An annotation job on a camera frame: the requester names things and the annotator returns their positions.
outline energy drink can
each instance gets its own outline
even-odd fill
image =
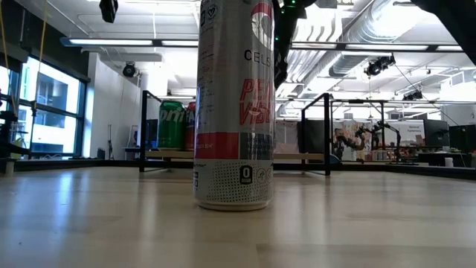
[[[274,20],[271,0],[202,0],[194,195],[249,211],[273,195]]]

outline ceiling light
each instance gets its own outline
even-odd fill
[[[195,100],[194,96],[157,96],[161,100]]]
[[[293,42],[292,49],[335,49],[337,44],[323,44],[323,43],[313,43],[313,42]]]
[[[440,45],[437,51],[463,51],[459,45]]]
[[[117,45],[117,46],[151,46],[152,40],[137,39],[70,39],[73,45]]]
[[[164,40],[163,46],[178,46],[178,47],[198,47],[199,41],[195,40]]]
[[[397,44],[349,44],[346,49],[368,51],[425,51],[427,45],[397,45]]]

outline window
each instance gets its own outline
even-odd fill
[[[77,119],[38,110],[33,126],[32,152],[74,153]]]
[[[7,68],[0,66],[0,90],[4,97],[1,99],[2,105],[0,106],[0,112],[12,110],[12,106],[9,103],[10,94],[17,92],[18,86],[18,73],[8,70]]]
[[[38,104],[78,113],[80,92],[78,79],[44,63],[40,68],[39,61],[33,58],[28,58],[28,62],[23,64],[20,98],[24,100],[34,101],[36,95]]]
[[[44,63],[40,68],[38,60],[28,58],[19,90],[20,103],[24,104],[19,107],[19,123],[25,125],[25,133],[17,134],[17,138],[22,138],[33,153],[79,155],[85,87],[78,79]],[[34,100],[37,109],[33,118],[30,101]]]
[[[10,71],[3,67],[0,66],[0,90],[2,94],[8,95],[10,94],[10,78],[8,75],[10,74]]]
[[[18,127],[15,135],[15,142],[23,148],[30,148],[31,124],[33,123],[31,108],[20,105],[18,110]]]

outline celsius logo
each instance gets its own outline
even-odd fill
[[[270,50],[273,50],[273,40],[271,39],[272,31],[274,30],[273,25],[273,7],[271,5],[259,3],[253,7],[253,10],[251,11],[251,28],[258,40]]]

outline black metal frame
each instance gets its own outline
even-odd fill
[[[323,93],[316,99],[314,99],[311,103],[309,103],[306,107],[301,110],[300,114],[300,152],[301,153],[308,153],[306,149],[306,110],[309,109],[311,106],[316,104],[321,99],[324,99],[324,175],[330,176],[330,94]],[[306,160],[301,160],[301,170],[308,170],[309,164],[306,163]]]
[[[141,106],[141,156],[139,159],[139,172],[145,172],[147,166],[146,161],[146,137],[147,137],[147,100],[153,98],[159,103],[162,102],[160,98],[154,96],[148,90],[142,91],[142,106]]]
[[[93,161],[90,166],[118,166],[118,167],[136,167],[139,168],[140,172],[146,172],[146,168],[153,168],[155,170],[163,170],[167,168],[176,168],[176,169],[192,169],[192,162],[172,162],[172,161],[154,161],[153,159],[147,160],[146,158],[146,135],[147,135],[147,99],[153,98],[159,102],[162,102],[160,98],[157,98],[152,93],[148,91],[142,92],[142,116],[141,116],[141,142],[139,148],[129,148],[127,149],[130,152],[140,153],[139,161]],[[405,165],[331,165],[330,164],[330,153],[331,153],[331,144],[332,144],[332,108],[334,107],[335,102],[350,102],[350,103],[379,103],[381,105],[380,113],[382,114],[382,120],[384,117],[384,107],[385,103],[388,103],[388,100],[331,100],[331,95],[329,93],[323,93],[311,103],[306,105],[301,110],[301,134],[300,139],[300,152],[306,152],[306,110],[311,106],[317,106],[316,103],[319,101],[324,102],[324,163],[323,164],[310,164],[306,163],[306,160],[302,160],[300,164],[294,163],[274,163],[275,170],[301,170],[310,173],[318,173],[318,171],[323,171],[323,175],[329,176],[331,171],[380,171],[380,172],[395,172],[395,173],[411,173],[416,175],[424,176],[443,176],[448,178],[455,179],[475,179],[476,170],[471,168],[444,168],[444,167],[420,167],[420,166],[405,166]],[[85,161],[88,160],[79,160],[78,165],[84,167],[86,165]]]

